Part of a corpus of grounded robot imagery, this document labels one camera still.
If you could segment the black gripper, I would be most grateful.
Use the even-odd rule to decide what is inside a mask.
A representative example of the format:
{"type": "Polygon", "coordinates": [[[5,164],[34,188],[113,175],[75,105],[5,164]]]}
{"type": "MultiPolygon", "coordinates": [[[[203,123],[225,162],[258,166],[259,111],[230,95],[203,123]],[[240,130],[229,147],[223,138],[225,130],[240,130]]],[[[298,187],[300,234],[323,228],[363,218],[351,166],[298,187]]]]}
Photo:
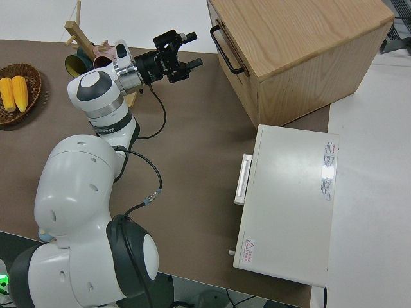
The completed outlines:
{"type": "Polygon", "coordinates": [[[168,77],[170,83],[176,83],[189,78],[190,72],[203,64],[201,58],[178,62],[177,53],[183,44],[196,40],[197,34],[177,33],[170,30],[153,39],[157,51],[149,51],[134,58],[135,65],[145,84],[168,77]]]}

